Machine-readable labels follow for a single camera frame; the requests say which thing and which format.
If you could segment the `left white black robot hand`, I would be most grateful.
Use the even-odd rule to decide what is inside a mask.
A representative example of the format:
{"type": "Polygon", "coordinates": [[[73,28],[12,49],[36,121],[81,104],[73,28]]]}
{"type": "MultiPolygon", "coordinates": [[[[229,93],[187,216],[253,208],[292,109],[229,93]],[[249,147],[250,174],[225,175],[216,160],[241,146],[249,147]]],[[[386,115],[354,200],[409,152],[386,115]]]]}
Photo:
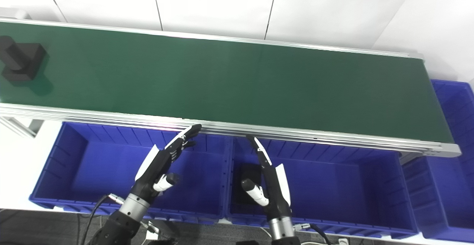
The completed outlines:
{"type": "Polygon", "coordinates": [[[158,190],[154,189],[154,185],[166,175],[171,164],[179,158],[183,150],[196,144],[191,139],[199,134],[202,127],[201,124],[189,126],[168,142],[164,149],[159,149],[153,155],[148,167],[144,169],[144,172],[132,186],[130,194],[152,204],[159,195],[158,190]]]}

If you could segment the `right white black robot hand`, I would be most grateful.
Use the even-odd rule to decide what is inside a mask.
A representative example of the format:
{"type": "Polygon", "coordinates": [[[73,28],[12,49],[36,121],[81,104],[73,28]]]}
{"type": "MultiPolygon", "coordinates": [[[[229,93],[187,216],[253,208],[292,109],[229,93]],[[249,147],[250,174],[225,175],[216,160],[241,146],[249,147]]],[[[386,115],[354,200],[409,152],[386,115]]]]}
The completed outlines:
{"type": "Polygon", "coordinates": [[[266,149],[257,137],[247,134],[246,139],[256,151],[266,188],[246,178],[241,181],[242,189],[264,208],[268,222],[290,218],[291,198],[283,164],[277,167],[272,164],[266,149]]]}

